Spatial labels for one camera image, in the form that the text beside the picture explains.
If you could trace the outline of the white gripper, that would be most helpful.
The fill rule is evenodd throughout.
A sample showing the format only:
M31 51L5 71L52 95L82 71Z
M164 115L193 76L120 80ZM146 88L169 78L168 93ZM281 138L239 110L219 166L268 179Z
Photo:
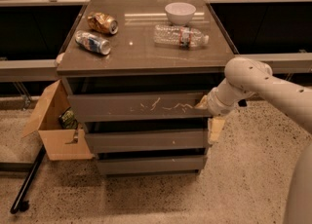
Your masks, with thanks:
M236 106L237 95L232 89L215 87L204 95L195 105L196 109L206 109L213 116L225 116ZM210 144L218 142L218 138L223 130L225 119L223 117L212 117L208 120L208 141Z

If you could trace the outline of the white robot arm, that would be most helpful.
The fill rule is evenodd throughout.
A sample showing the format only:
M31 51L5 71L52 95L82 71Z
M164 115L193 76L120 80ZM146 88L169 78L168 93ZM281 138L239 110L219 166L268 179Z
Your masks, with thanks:
M312 90L273 75L271 67L245 57L230 59L225 78L196 105L213 116L228 114L238 101L258 94L312 133ZM312 224L312 144L301 153L292 174L283 224Z

